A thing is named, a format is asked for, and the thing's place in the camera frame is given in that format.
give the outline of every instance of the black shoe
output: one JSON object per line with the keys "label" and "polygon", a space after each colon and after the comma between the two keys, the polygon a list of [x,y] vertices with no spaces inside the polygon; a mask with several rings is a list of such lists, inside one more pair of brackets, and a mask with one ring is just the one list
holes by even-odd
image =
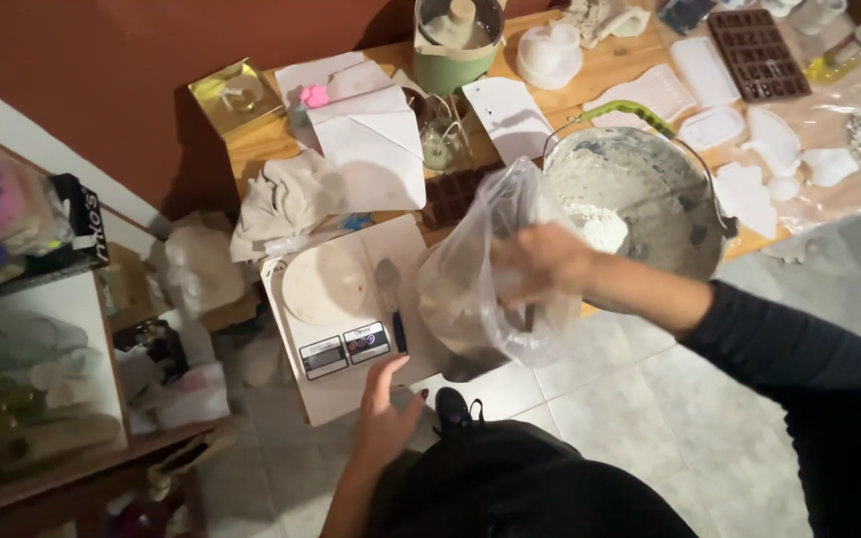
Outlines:
{"label": "black shoe", "polygon": [[[440,423],[440,429],[434,428],[434,431],[438,435],[443,437],[473,425],[467,402],[457,390],[450,387],[439,389],[434,397],[434,402],[434,408],[437,409],[437,421]],[[484,422],[484,404],[479,399],[473,400],[473,403],[480,404],[478,421],[482,424]]]}

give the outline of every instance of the gold box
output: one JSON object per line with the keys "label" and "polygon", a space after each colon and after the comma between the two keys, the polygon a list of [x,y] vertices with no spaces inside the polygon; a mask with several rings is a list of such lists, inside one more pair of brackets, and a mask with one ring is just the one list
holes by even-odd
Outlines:
{"label": "gold box", "polygon": [[222,138],[287,117],[281,98],[249,58],[191,82],[188,90]]}

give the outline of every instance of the person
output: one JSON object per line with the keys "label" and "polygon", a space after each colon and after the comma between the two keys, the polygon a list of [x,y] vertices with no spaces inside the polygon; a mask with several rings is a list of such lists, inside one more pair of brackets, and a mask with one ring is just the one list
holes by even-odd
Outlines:
{"label": "person", "polygon": [[[554,224],[519,231],[492,259],[520,272],[509,303],[566,293],[614,305],[779,403],[813,533],[861,536],[860,337],[718,280],[595,252]],[[368,375],[323,538],[695,536],[639,479],[535,426],[473,420],[453,389],[436,397],[441,440],[424,454],[405,452],[429,396],[403,412],[391,406],[391,376],[407,360],[392,357]]]}

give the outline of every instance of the green bucket handle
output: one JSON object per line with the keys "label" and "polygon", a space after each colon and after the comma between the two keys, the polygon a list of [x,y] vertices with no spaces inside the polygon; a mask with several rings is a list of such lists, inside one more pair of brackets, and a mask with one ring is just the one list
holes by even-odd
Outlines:
{"label": "green bucket handle", "polygon": [[723,236],[726,239],[733,239],[738,234],[738,227],[736,226],[735,217],[726,217],[723,216],[722,209],[719,207],[719,200],[717,199],[717,190],[713,185],[713,175],[710,173],[710,166],[706,165],[706,161],[700,157],[700,153],[697,153],[690,145],[676,137],[676,131],[670,127],[670,124],[667,124],[663,121],[663,118],[657,116],[653,113],[653,111],[646,106],[639,104],[635,101],[628,100],[617,100],[611,101],[609,103],[601,104],[596,108],[591,108],[586,112],[581,113],[576,118],[568,118],[568,122],[564,124],[563,127],[557,129],[550,136],[547,137],[547,140],[544,142],[544,166],[546,166],[546,158],[547,158],[547,144],[550,143],[551,140],[557,133],[560,131],[573,126],[575,124],[581,124],[583,122],[589,122],[594,118],[599,118],[604,114],[609,112],[626,112],[628,114],[632,114],[637,116],[641,120],[647,123],[651,128],[655,129],[656,132],[665,136],[667,140],[676,140],[680,145],[686,148],[686,150],[697,158],[700,161],[700,165],[703,166],[703,171],[706,173],[706,181],[710,184],[710,193],[713,195],[713,202],[717,208],[717,219],[719,220],[719,224],[723,227]]}

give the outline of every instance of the metal spoon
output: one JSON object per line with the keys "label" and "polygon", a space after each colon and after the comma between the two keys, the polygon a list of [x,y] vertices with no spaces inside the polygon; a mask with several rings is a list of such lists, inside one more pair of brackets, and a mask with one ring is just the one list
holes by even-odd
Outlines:
{"label": "metal spoon", "polygon": [[374,269],[374,280],[377,282],[377,288],[384,294],[384,303],[390,310],[397,351],[407,353],[408,341],[404,337],[404,322],[401,320],[401,312],[397,309],[397,288],[401,285],[401,272],[397,269],[397,265],[394,265],[394,262],[385,258],[378,262]]}

